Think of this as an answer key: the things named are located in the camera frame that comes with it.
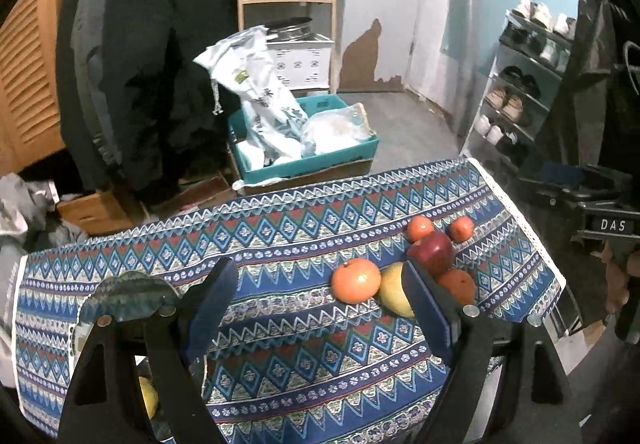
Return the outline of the right hand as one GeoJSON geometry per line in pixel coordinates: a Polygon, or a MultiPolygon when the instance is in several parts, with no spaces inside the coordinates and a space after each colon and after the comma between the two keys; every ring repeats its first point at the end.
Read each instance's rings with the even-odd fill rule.
{"type": "Polygon", "coordinates": [[[605,265],[605,279],[608,287],[605,301],[606,312],[616,314],[629,300],[628,275],[615,262],[613,250],[608,242],[605,242],[603,246],[600,259],[605,265]]]}

